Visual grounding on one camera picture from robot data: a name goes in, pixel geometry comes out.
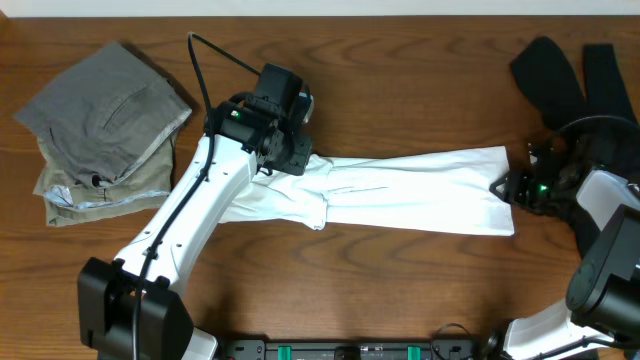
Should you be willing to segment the white t-shirt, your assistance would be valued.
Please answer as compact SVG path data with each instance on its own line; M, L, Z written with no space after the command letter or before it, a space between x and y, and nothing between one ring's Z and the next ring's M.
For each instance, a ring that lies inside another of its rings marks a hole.
M313 155L301 176L255 176L221 220L511 236L511 207L489 190L508 169L502 146L390 159Z

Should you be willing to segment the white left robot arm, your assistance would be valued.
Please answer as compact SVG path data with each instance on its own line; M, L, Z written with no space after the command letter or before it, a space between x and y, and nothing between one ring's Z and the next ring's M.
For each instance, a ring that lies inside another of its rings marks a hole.
M182 298L231 202L259 173L300 176L312 140L309 86L267 64L255 89L207 112L204 135L152 220L113 261L92 257L77 280L80 336L100 359L212 359L219 345Z

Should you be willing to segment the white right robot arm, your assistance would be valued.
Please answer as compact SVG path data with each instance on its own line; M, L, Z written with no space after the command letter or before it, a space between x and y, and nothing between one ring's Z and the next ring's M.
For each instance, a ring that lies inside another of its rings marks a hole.
M597 229L563 300L494 333L482 359L589 359L599 348L639 352L639 198L599 165L575 195Z

